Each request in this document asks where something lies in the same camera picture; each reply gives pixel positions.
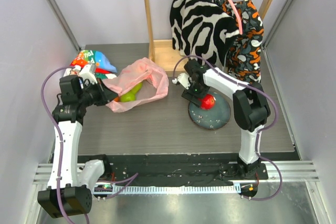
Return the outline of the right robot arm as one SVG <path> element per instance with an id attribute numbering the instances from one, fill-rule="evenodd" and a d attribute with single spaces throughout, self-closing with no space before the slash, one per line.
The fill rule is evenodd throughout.
<path id="1" fill-rule="evenodd" d="M 241 132 L 237 173 L 242 179 L 250 179 L 260 164 L 259 140 L 270 116 L 261 84 L 239 81 L 195 59 L 184 69 L 173 82 L 184 88 L 182 97 L 189 101 L 191 120 L 204 129 L 216 130 L 233 116 Z"/>

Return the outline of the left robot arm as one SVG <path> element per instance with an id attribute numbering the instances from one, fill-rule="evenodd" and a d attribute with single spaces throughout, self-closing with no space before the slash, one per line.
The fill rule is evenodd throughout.
<path id="1" fill-rule="evenodd" d="M 117 97 L 101 79 L 68 75 L 59 80 L 61 104 L 49 116 L 55 129 L 55 149 L 47 188 L 38 203 L 52 218 L 87 215 L 98 180 L 105 182 L 112 168 L 105 154 L 94 155 L 78 171 L 78 146 L 87 107 L 104 106 Z"/>

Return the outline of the pink plastic bag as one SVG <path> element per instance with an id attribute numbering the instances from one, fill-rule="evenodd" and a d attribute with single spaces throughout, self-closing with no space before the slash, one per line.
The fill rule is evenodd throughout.
<path id="1" fill-rule="evenodd" d="M 103 83 L 118 95 L 106 106 L 114 113 L 163 99 L 168 95 L 169 79 L 161 67 L 148 58 L 136 60 L 113 79 Z"/>

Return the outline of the green fake pear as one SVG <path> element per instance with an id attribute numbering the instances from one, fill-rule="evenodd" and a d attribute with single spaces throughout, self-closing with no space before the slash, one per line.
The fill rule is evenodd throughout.
<path id="1" fill-rule="evenodd" d="M 136 94 L 141 90 L 143 82 L 136 84 L 130 91 L 120 97 L 120 102 L 131 102 L 136 100 Z"/>

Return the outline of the red fake apple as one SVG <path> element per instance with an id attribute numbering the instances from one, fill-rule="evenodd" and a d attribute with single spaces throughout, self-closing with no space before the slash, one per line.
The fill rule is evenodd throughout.
<path id="1" fill-rule="evenodd" d="M 216 103 L 216 99 L 214 98 L 213 95 L 207 94 L 205 97 L 200 99 L 201 105 L 200 108 L 203 110 L 210 110 L 214 107 Z"/>

